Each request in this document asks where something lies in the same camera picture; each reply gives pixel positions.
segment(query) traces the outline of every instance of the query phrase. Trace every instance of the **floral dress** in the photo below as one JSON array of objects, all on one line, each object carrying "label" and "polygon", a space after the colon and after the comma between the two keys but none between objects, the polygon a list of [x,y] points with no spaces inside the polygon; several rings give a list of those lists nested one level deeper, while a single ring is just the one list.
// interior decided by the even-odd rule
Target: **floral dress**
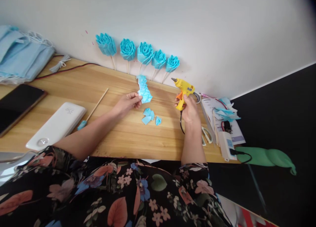
[{"label": "floral dress", "polygon": [[0,187],[1,226],[231,226],[207,164],[174,176],[134,159],[92,167],[49,146]]}]

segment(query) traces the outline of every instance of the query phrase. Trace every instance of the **white paper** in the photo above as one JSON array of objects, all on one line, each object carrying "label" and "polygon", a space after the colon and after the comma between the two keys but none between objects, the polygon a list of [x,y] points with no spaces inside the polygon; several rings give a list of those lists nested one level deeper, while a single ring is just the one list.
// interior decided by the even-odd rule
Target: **white paper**
[{"label": "white paper", "polygon": [[[203,106],[203,109],[205,110],[205,113],[207,115],[207,119],[210,123],[210,126],[212,128],[213,131],[214,130],[214,119],[213,119],[213,109],[214,108],[225,108],[223,106],[223,104],[215,99],[202,99],[202,106]],[[223,131],[222,129],[222,121],[219,121],[222,119],[221,116],[217,115],[215,112],[214,112],[214,115],[215,115],[215,126],[216,126],[216,129],[218,132],[221,132]],[[245,141],[245,138],[238,126],[238,123],[236,120],[234,120],[233,122],[230,123],[231,125],[231,129],[232,129],[232,132],[231,132],[231,139],[233,141],[233,144],[234,145],[239,145],[239,144],[243,144],[243,143],[246,143]]]}]

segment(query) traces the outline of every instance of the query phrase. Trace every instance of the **phone screen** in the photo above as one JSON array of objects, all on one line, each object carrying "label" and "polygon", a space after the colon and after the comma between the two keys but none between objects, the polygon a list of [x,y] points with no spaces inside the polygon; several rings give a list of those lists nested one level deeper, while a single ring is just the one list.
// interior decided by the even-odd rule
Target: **phone screen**
[{"label": "phone screen", "polygon": [[22,84],[3,97],[0,100],[0,137],[45,94],[44,90]]}]

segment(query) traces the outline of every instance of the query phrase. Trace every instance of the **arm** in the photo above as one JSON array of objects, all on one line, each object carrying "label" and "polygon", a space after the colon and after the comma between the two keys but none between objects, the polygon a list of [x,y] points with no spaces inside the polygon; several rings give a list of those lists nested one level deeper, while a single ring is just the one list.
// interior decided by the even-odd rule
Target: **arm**
[{"label": "arm", "polygon": [[54,146],[71,153],[79,160],[85,160],[120,119],[132,108],[140,108],[141,100],[142,96],[138,96],[135,92],[124,95],[110,112],[61,139]]},{"label": "arm", "polygon": [[185,121],[184,146],[181,165],[188,163],[206,163],[202,146],[202,125],[198,115],[198,107],[191,97],[183,96],[186,103],[182,112]]}]

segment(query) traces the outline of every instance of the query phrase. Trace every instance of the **wooden tabletop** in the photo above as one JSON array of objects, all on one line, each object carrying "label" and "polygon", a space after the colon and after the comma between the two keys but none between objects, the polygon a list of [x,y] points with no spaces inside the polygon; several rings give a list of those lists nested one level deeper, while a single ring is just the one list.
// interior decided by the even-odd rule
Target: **wooden tabletop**
[{"label": "wooden tabletop", "polygon": [[[50,74],[48,70],[60,57],[53,58],[39,76]],[[71,59],[61,70],[83,65],[86,62]],[[94,156],[127,157],[156,160],[180,160],[184,142],[179,119],[180,113],[175,109],[174,98],[178,88],[147,81],[153,96],[150,103],[143,104],[139,110],[133,109],[103,139],[93,153]],[[0,138],[0,152],[26,152],[26,143],[41,126],[64,103],[71,102],[87,109],[86,119],[106,88],[109,91],[91,116],[91,122],[108,112],[126,93],[137,92],[139,87],[133,75],[114,71],[97,65],[87,65],[67,72],[61,72],[46,78],[35,80],[30,85],[48,92],[21,121],[6,135]],[[0,85],[0,98],[15,86]],[[155,121],[147,125],[142,123],[145,108],[150,108],[162,119],[156,126]],[[202,126],[207,127],[201,104],[198,104]],[[225,163],[220,148],[216,144],[204,146],[208,162]]]}]

